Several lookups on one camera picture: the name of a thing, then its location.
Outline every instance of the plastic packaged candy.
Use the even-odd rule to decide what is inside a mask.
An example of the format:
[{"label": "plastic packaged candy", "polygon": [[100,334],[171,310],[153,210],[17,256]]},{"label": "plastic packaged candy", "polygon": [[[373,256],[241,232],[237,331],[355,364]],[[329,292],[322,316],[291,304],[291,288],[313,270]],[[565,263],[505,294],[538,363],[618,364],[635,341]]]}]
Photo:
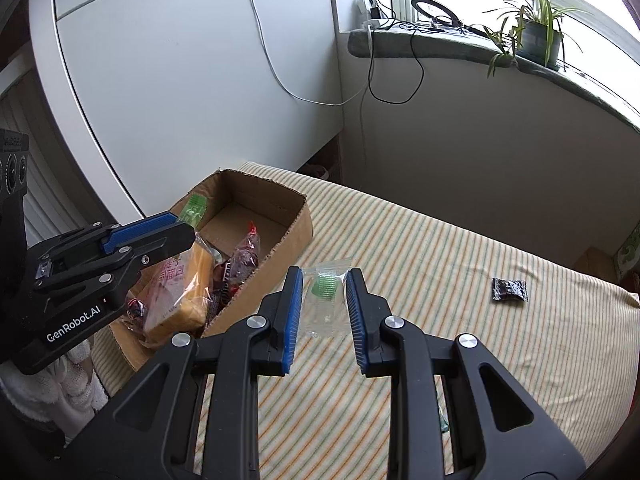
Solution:
[{"label": "plastic packaged candy", "polygon": [[213,270],[212,304],[207,324],[233,299],[236,292],[260,263],[260,235],[253,222],[244,239],[236,245],[231,258]]},{"label": "plastic packaged candy", "polygon": [[127,292],[127,311],[120,317],[121,322],[138,337],[143,335],[146,308],[145,304],[130,291]]},{"label": "plastic packaged candy", "polygon": [[519,280],[499,280],[494,278],[492,289],[494,301],[529,301],[527,284]]}]

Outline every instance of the spider plant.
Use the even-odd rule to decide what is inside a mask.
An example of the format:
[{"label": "spider plant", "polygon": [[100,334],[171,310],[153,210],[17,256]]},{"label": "spider plant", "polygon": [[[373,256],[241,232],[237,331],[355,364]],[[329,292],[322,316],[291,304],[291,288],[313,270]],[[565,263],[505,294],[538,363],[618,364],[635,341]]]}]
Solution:
[{"label": "spider plant", "polygon": [[500,52],[493,56],[489,60],[489,70],[486,76],[495,76],[495,68],[498,62],[505,61],[507,65],[510,65],[516,59],[516,51],[520,48],[519,37],[522,34],[522,30],[519,27],[511,27],[511,30],[507,33],[504,31],[504,27],[507,25],[509,17],[506,16],[502,20],[502,25],[497,31],[491,30],[489,27],[483,25],[484,32],[489,39],[494,42],[494,45],[498,47]]},{"label": "spider plant", "polygon": [[518,6],[518,4],[511,0],[505,0],[505,4],[508,7],[501,7],[498,9],[486,10],[485,12],[495,12],[501,10],[502,13],[498,18],[515,17],[518,25],[514,28],[514,34],[516,35],[516,44],[520,46],[522,44],[522,31],[527,27],[527,23],[536,22],[546,27],[546,52],[545,52],[545,66],[549,63],[551,56],[551,47],[554,42],[554,25],[558,27],[558,33],[560,34],[560,43],[562,46],[562,61],[564,61],[564,36],[562,32],[562,18],[568,16],[574,12],[582,12],[577,7],[556,7],[551,0],[535,0],[533,5],[525,3]]}]

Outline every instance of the bed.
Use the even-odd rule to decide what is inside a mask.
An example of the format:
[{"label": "bed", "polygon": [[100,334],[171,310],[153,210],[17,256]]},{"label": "bed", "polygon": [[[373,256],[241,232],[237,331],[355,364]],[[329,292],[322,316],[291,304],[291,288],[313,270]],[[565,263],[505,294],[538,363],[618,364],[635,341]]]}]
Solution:
[{"label": "bed", "polygon": [[[240,169],[307,195],[314,239],[299,266],[351,258],[397,316],[440,337],[475,334],[587,464],[615,436],[638,372],[640,304],[631,294],[353,189],[254,163]],[[494,277],[524,280],[529,302],[493,302]],[[111,394],[131,375],[108,330],[97,334],[93,357]],[[291,374],[260,378],[261,478],[385,478],[389,391],[388,380],[360,375],[350,335],[299,338]],[[447,433],[443,446],[450,468]]]}]

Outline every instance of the metal screw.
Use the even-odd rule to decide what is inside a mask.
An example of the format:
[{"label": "metal screw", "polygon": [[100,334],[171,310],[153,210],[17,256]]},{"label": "metal screw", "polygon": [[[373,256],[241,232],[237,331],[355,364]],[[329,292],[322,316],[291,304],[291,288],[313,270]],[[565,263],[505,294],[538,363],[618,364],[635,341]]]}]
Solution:
[{"label": "metal screw", "polygon": [[251,316],[246,320],[246,325],[249,328],[262,328],[267,324],[267,320],[262,316]]},{"label": "metal screw", "polygon": [[471,334],[462,334],[458,337],[458,342],[465,348],[475,348],[478,346],[478,339]]},{"label": "metal screw", "polygon": [[191,342],[191,336],[187,333],[180,332],[171,338],[171,344],[174,346],[187,346]]},{"label": "metal screw", "polygon": [[398,316],[385,317],[385,325],[389,328],[402,328],[404,326],[404,319]]}]

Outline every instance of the electrical cable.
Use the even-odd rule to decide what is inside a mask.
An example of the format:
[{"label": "electrical cable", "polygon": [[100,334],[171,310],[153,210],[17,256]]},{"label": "electrical cable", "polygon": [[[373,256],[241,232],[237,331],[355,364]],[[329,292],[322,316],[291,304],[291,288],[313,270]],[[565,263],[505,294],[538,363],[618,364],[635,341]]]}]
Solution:
[{"label": "electrical cable", "polygon": [[394,27],[401,28],[402,30],[416,30],[421,34],[434,34],[436,30],[433,30],[433,27],[427,25],[426,23],[423,25],[421,23],[411,23],[411,22],[398,22],[393,25]]},{"label": "electrical cable", "polygon": [[371,80],[373,78],[374,58],[375,58],[375,40],[374,40],[375,34],[374,33],[371,34],[371,47],[370,47],[371,56],[369,61],[369,71],[367,73],[367,88],[369,89],[369,93],[372,95],[374,99],[390,105],[404,105],[408,103],[418,93],[418,90],[420,89],[420,86],[422,86],[422,82],[424,81],[424,67],[422,66],[422,63],[420,62],[420,60],[418,59],[418,56],[416,55],[415,49],[414,49],[415,33],[420,30],[420,27],[415,25],[415,23],[411,23],[411,22],[399,22],[399,23],[392,24],[392,26],[395,27],[397,25],[402,25],[402,24],[405,24],[407,27],[413,27],[414,29],[413,33],[411,34],[411,37],[409,38],[409,46],[411,47],[411,53],[414,55],[415,62],[420,66],[420,81],[418,82],[418,85],[415,87],[415,90],[412,92],[412,94],[409,95],[409,97],[404,101],[388,101],[386,99],[382,99],[377,95],[375,95],[373,92],[373,89],[371,88]]},{"label": "electrical cable", "polygon": [[[347,100],[341,102],[341,103],[323,103],[323,102],[319,102],[319,101],[313,101],[312,99],[305,99],[303,97],[300,97],[298,95],[295,95],[293,92],[291,92],[289,89],[287,89],[286,86],[284,86],[284,83],[281,81],[280,77],[278,76],[278,73],[276,72],[275,67],[273,66],[273,63],[271,62],[271,57],[269,56],[269,53],[267,51],[267,46],[264,42],[264,34],[262,32],[262,23],[260,22],[260,16],[258,15],[258,10],[255,8],[255,2],[254,0],[249,0],[249,2],[251,3],[251,8],[254,12],[254,17],[255,17],[255,24],[257,25],[258,28],[258,36],[260,37],[260,44],[262,45],[262,50],[264,52],[264,55],[267,59],[267,63],[269,65],[269,69],[271,70],[271,73],[273,74],[273,77],[276,79],[278,85],[280,86],[280,88],[282,88],[287,94],[289,94],[291,97],[298,99],[299,101],[304,101],[305,103],[312,103],[315,105],[322,105],[322,106],[342,106],[344,104],[347,104],[349,101],[351,101],[353,98],[355,98],[356,96],[358,96],[368,85],[368,80],[364,82],[364,84],[362,85],[362,87],[351,97],[349,97]],[[371,27],[369,25],[369,23],[367,22],[367,32],[368,32],[368,36],[369,36],[369,49],[371,51],[371,57],[373,58],[373,36],[371,33]]]},{"label": "electrical cable", "polygon": [[382,5],[386,10],[390,10],[391,11],[391,19],[394,20],[396,18],[396,12],[391,8],[391,7],[387,7],[384,3],[382,3],[380,0],[377,0],[378,3],[380,5]]},{"label": "electrical cable", "polygon": [[479,28],[476,28],[476,25],[478,25],[479,27],[484,27],[485,25],[482,25],[481,23],[472,23],[471,25],[465,25],[462,28],[462,33],[466,33],[466,32],[471,32],[472,34],[475,34],[476,36],[481,36],[482,38],[485,39],[489,39],[489,36],[487,35],[487,33],[484,30],[480,30]]}]

